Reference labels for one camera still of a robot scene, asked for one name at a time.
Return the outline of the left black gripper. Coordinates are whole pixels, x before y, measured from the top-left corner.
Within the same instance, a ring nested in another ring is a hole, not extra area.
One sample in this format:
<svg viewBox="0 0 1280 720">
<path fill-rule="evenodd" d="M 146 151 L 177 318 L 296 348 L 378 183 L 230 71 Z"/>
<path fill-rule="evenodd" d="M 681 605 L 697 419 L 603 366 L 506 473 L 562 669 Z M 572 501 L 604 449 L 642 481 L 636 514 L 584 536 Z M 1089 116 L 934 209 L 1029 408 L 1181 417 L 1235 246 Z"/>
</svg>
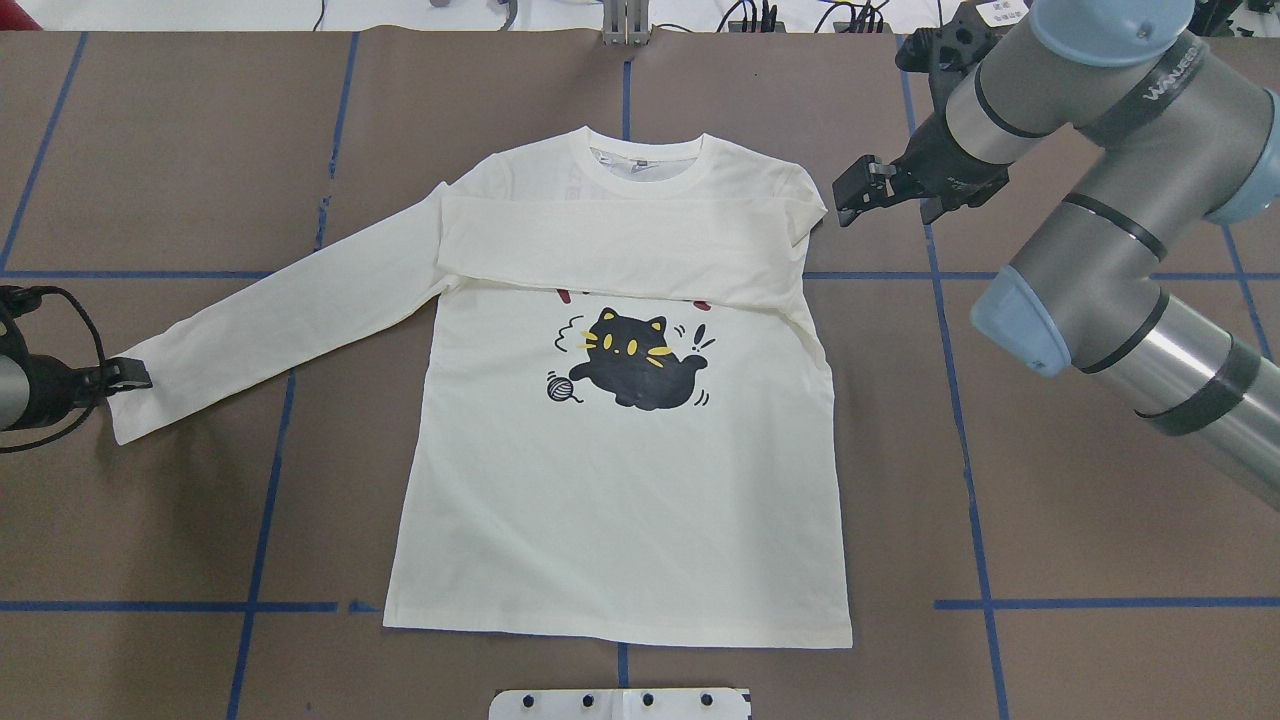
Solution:
<svg viewBox="0 0 1280 720">
<path fill-rule="evenodd" d="M 114 395 L 154 387 L 145 363 L 133 357 L 110 357 L 99 366 L 72 369 L 52 356 L 33 355 L 26 373 L 27 427 L 50 427 L 76 407 L 95 407 Z"/>
</svg>

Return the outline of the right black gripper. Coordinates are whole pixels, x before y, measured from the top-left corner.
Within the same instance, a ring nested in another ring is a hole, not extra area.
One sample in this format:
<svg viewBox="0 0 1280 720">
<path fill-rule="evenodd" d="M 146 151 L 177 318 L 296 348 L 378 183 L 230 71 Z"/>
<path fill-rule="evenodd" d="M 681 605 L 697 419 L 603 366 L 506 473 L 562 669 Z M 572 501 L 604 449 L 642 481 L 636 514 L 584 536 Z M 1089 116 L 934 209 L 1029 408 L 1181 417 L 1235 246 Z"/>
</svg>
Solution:
<svg viewBox="0 0 1280 720">
<path fill-rule="evenodd" d="M 945 117 L 933 113 L 891 164 L 860 156 L 833 183 L 837 213 L 864 213 L 923 199 L 931 224 L 959 208 L 979 208 L 1009 182 L 1009 167 L 982 161 L 961 149 Z"/>
</svg>

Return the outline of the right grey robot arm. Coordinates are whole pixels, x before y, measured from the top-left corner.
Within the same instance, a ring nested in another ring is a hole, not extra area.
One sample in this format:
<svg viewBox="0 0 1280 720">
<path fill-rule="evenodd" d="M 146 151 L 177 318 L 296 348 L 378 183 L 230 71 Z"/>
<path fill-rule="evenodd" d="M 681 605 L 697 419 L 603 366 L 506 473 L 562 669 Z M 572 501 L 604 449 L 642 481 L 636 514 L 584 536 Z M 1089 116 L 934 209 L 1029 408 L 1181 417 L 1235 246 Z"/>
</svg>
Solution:
<svg viewBox="0 0 1280 720">
<path fill-rule="evenodd" d="M 1033 1 L 1006 31 L 972 4 L 896 63 L 934 110 L 901 156 L 833 182 L 842 225 L 922 201 L 931 224 L 978 208 L 1011 164 L 1070 126 L 1101 149 L 1002 266 L 972 324 L 1033 372 L 1073 366 L 1277 505 L 1277 366 L 1175 299 L 1153 272 L 1190 224 L 1230 225 L 1277 197 L 1277 95 L 1190 32 L 1192 1 Z"/>
</svg>

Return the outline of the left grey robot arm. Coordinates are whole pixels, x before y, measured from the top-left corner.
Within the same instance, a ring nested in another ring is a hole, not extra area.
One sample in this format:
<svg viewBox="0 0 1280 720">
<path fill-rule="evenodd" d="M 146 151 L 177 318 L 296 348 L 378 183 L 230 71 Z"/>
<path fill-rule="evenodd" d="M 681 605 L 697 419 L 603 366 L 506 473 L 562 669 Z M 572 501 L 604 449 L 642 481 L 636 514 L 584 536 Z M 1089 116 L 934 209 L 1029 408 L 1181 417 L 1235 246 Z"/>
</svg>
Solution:
<svg viewBox="0 0 1280 720">
<path fill-rule="evenodd" d="M 87 409 L 120 392 L 154 386 L 143 361 L 110 357 L 102 366 L 70 368 L 49 355 L 1 359 L 1 428 L 51 427 L 74 409 Z"/>
</svg>

